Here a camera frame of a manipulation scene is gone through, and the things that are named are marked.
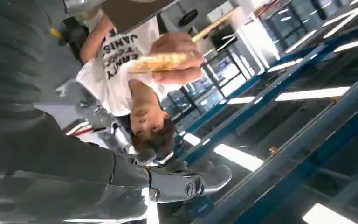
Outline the person's right hand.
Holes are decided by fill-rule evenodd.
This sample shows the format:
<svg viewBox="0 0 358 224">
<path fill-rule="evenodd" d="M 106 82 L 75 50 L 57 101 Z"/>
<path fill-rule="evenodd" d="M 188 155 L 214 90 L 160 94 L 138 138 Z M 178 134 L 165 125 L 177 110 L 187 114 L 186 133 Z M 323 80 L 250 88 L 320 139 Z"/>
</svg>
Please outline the person's right hand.
<svg viewBox="0 0 358 224">
<path fill-rule="evenodd" d="M 190 53 L 191 56 L 174 70 L 152 73 L 152 78 L 155 81 L 184 85 L 201 78 L 200 66 L 203 63 L 203 56 L 188 33 L 170 32 L 161 35 L 150 50 L 150 54 L 159 53 Z"/>
</svg>

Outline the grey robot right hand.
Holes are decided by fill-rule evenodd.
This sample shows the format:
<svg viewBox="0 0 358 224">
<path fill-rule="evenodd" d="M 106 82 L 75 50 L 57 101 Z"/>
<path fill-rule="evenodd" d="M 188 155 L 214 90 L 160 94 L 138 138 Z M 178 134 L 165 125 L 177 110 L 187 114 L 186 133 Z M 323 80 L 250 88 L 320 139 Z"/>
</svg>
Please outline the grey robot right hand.
<svg viewBox="0 0 358 224">
<path fill-rule="evenodd" d="M 225 165 L 192 171 L 139 166 L 65 135 L 51 116 L 35 125 L 0 122 L 0 224 L 123 223 L 157 203 L 222 189 Z"/>
</svg>

